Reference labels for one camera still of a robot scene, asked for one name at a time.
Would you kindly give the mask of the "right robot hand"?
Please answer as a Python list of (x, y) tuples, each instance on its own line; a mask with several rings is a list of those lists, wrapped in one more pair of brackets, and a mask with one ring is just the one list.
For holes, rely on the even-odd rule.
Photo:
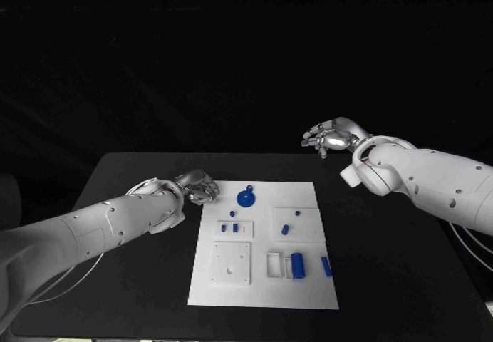
[(348, 150), (354, 153), (374, 135), (349, 118), (338, 117), (315, 125), (303, 134), (302, 146), (313, 147), (320, 157), (328, 157), (328, 151)]

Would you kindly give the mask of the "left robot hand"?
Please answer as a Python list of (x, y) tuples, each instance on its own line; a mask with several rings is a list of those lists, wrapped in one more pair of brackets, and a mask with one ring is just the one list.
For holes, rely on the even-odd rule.
[(192, 170), (178, 176), (173, 182), (185, 197), (197, 205), (214, 202), (220, 196), (220, 186), (204, 170)]

